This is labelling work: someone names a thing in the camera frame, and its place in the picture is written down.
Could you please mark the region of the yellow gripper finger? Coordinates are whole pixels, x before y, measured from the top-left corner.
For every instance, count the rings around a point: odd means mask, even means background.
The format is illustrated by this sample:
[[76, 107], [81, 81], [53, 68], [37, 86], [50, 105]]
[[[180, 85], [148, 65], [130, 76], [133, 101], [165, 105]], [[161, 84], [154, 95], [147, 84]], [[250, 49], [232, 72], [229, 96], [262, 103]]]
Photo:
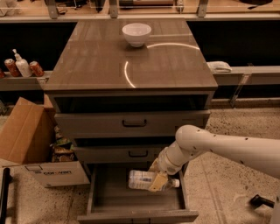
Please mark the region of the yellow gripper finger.
[[149, 172], [158, 172], [158, 158], [156, 158], [151, 164]]
[[158, 192], [168, 182], [168, 175], [166, 173], [157, 172], [155, 178], [152, 180], [148, 190], [150, 192]]

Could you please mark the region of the white rounded gripper body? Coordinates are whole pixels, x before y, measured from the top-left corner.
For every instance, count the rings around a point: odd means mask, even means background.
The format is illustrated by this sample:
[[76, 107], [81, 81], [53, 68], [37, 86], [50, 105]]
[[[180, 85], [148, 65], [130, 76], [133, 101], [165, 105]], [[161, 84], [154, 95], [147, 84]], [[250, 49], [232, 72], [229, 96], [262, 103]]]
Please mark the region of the white rounded gripper body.
[[179, 147], [165, 147], [158, 155], [158, 169], [168, 175], [174, 175], [187, 162], [187, 156]]

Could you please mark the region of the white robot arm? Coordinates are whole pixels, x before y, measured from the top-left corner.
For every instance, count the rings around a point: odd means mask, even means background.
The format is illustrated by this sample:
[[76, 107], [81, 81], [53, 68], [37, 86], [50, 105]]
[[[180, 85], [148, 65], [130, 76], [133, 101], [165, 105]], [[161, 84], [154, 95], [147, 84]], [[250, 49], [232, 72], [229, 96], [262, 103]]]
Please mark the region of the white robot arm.
[[179, 172], [184, 164], [211, 151], [236, 163], [280, 179], [280, 141], [277, 139], [213, 134], [192, 125], [180, 127], [175, 141], [165, 147], [152, 163], [155, 172], [150, 191], [159, 191], [169, 175]]

